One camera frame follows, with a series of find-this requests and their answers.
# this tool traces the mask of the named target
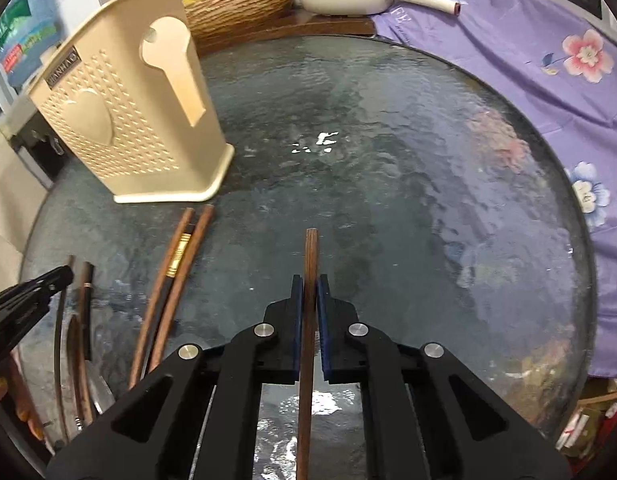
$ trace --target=red label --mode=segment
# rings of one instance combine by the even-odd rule
[[[10,72],[11,69],[17,64],[17,62],[22,59],[22,46],[18,43],[16,44],[11,51],[6,54],[6,57],[2,61],[2,66],[6,72]]]

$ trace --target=heart-shaped relief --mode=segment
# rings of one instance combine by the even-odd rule
[[[63,105],[64,120],[78,135],[110,146],[112,144],[112,119],[104,98],[92,88],[75,92]]]

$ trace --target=beige plastic container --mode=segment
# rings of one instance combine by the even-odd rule
[[[212,197],[234,148],[210,100],[182,0],[111,0],[29,95],[115,202]]]

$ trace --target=silver screw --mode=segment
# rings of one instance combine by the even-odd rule
[[[255,335],[259,337],[268,337],[275,332],[275,327],[268,323],[259,323],[254,329]]]
[[[364,325],[364,323],[353,323],[349,326],[349,332],[351,335],[361,337],[363,335],[367,335],[368,327]]]
[[[444,355],[444,347],[437,343],[428,343],[428,345],[424,347],[424,353],[428,355],[428,357],[437,359],[438,357],[442,357],[442,355]]]
[[[197,357],[198,353],[200,353],[200,349],[195,345],[180,346],[180,349],[177,351],[177,355],[182,359],[193,359]]]

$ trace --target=pink flower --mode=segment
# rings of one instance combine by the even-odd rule
[[[563,40],[563,51],[570,57],[563,66],[570,75],[582,75],[591,83],[601,81],[601,73],[610,74],[615,62],[602,50],[604,40],[596,30],[589,28],[583,38],[569,36]]]

